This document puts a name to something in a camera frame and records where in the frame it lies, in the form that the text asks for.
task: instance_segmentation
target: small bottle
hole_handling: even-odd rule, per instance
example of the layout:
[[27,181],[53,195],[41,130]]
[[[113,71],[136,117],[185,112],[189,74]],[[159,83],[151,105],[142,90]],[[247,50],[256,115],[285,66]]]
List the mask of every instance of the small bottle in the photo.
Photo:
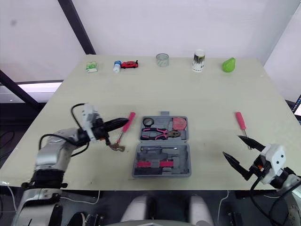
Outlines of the small bottle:
[[119,73],[120,72],[120,66],[121,66],[121,61],[118,60],[118,61],[115,61],[114,62],[114,68],[113,68],[113,71],[115,73]]

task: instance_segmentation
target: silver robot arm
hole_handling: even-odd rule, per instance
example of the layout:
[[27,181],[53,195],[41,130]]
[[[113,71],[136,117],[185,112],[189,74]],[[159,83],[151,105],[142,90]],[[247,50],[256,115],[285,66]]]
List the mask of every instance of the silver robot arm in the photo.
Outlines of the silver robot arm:
[[26,190],[12,226],[60,226],[63,208],[58,203],[62,194],[61,187],[67,187],[63,183],[63,175],[72,152],[90,141],[104,139],[110,145],[108,132],[128,122],[126,118],[103,122],[93,106],[85,104],[84,108],[82,128],[63,129],[46,135],[49,139],[38,152],[31,181],[22,184]]

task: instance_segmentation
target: beige tabletop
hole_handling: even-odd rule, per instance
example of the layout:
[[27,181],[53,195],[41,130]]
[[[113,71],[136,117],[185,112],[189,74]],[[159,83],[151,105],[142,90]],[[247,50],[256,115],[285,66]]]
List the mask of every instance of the beige tabletop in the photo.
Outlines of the beige tabletop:
[[[136,69],[113,72],[115,60],[138,60]],[[27,130],[0,170],[4,185],[20,186],[32,177],[38,141],[45,133],[75,127],[70,107],[83,102],[96,106],[105,121],[136,118],[124,135],[124,153],[104,142],[91,144],[73,157],[64,176],[68,189],[84,190],[248,190],[255,180],[245,181],[226,161],[222,152],[238,159],[248,169],[258,151],[248,150],[234,112],[244,116],[247,134],[266,145],[283,144],[286,166],[301,174],[301,126],[278,94],[256,59],[237,59],[236,69],[224,73],[225,59],[206,59],[202,73],[191,69],[192,58],[171,58],[160,68],[155,57],[86,56]],[[99,64],[98,72],[86,73],[88,61]],[[133,178],[131,176],[142,117],[170,115],[188,118],[192,174],[189,178]],[[110,133],[115,141],[120,130]],[[258,188],[271,189],[269,185]]]

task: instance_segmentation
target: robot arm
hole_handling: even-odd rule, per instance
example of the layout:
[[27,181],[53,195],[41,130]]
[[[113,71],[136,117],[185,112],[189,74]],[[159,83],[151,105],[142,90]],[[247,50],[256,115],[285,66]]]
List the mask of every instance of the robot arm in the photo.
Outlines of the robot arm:
[[[273,186],[280,196],[283,195],[289,209],[292,225],[301,225],[301,178],[297,176],[290,168],[282,168],[285,163],[285,151],[282,145],[271,144],[263,146],[257,141],[248,137],[239,136],[251,148],[260,151],[260,155],[255,159],[249,171],[244,169],[234,157],[223,152],[229,164],[238,171],[245,180],[249,180],[251,175],[255,174],[263,184]],[[272,210],[276,205],[273,204],[269,218],[272,216]]]
[[58,202],[62,194],[61,187],[67,187],[63,183],[63,175],[72,152],[90,141],[95,143],[104,139],[110,145],[108,132],[128,122],[126,118],[103,122],[93,106],[88,104],[84,105],[82,115],[82,128],[63,129],[54,135],[44,135],[50,138],[38,152],[30,183],[22,184],[27,190],[23,193],[12,226],[59,226],[63,209]]

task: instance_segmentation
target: wire cutters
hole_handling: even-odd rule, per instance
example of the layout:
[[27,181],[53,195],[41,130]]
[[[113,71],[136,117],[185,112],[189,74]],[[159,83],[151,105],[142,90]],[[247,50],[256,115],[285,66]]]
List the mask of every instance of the wire cutters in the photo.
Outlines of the wire cutters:
[[142,129],[142,132],[157,132],[162,134],[156,137],[141,135],[140,137],[141,140],[166,140],[169,137],[179,137],[181,135],[181,133],[176,130],[168,131],[167,129],[159,129],[159,128],[144,128]]

